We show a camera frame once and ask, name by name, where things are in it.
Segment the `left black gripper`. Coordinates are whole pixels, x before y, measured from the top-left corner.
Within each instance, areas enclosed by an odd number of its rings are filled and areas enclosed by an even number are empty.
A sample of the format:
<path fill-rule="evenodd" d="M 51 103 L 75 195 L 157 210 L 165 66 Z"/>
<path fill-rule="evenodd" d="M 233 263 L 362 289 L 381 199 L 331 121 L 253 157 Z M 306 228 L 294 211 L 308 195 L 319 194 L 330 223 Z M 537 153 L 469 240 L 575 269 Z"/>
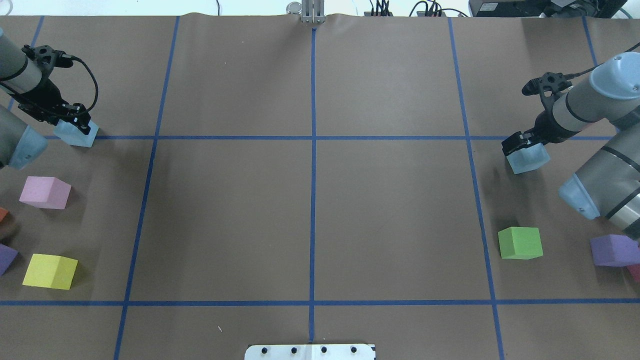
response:
<path fill-rule="evenodd" d="M 19 109 L 39 122 L 58 123 L 59 129 L 73 129 L 88 136 L 92 130 L 89 110 L 81 103 L 68 104 L 57 85 L 42 82 L 34 89 L 18 95 Z"/>

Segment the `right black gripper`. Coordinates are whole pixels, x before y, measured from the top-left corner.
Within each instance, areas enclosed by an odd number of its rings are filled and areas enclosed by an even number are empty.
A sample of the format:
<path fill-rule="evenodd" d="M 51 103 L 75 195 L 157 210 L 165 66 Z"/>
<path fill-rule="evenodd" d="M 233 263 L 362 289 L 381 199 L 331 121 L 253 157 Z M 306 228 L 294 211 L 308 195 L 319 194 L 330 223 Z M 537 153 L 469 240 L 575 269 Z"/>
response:
<path fill-rule="evenodd" d="M 559 144 L 566 141 L 566 130 L 555 121 L 553 116 L 538 114 L 532 130 L 517 131 L 502 141 L 502 152 L 505 157 L 519 150 L 537 144 Z"/>

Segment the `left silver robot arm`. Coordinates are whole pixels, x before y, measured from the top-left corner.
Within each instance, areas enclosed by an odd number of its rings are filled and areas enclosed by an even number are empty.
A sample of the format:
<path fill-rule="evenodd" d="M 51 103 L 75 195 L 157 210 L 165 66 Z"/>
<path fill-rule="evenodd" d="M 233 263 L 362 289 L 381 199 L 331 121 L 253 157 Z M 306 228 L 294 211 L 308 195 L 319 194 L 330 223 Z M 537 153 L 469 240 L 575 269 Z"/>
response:
<path fill-rule="evenodd" d="M 90 148 L 99 126 L 90 111 L 98 102 L 93 97 L 89 106 L 64 100 L 51 80 L 56 68 L 71 68 L 83 60 L 48 45 L 18 47 L 2 33 L 0 37 L 1 91 L 10 96 L 18 109 L 40 123 L 54 126 L 54 135 L 71 146 Z M 1 108 L 0 166 L 17 170 L 35 161 L 48 146 L 45 136 L 21 120 L 6 107 Z"/>

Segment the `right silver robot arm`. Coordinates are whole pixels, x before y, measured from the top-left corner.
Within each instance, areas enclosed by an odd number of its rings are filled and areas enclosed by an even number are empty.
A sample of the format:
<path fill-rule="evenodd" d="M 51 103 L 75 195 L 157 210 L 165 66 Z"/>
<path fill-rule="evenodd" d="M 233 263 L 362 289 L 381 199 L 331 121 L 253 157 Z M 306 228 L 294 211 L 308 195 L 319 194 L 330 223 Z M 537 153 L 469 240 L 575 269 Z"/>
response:
<path fill-rule="evenodd" d="M 538 170 L 549 160 L 546 146 L 580 135 L 600 121 L 614 134 L 558 189 L 558 196 L 588 220 L 602 218 L 639 240 L 639 52 L 638 44 L 578 73 L 547 71 L 523 85 L 539 96 L 534 125 L 502 141 L 513 173 Z"/>

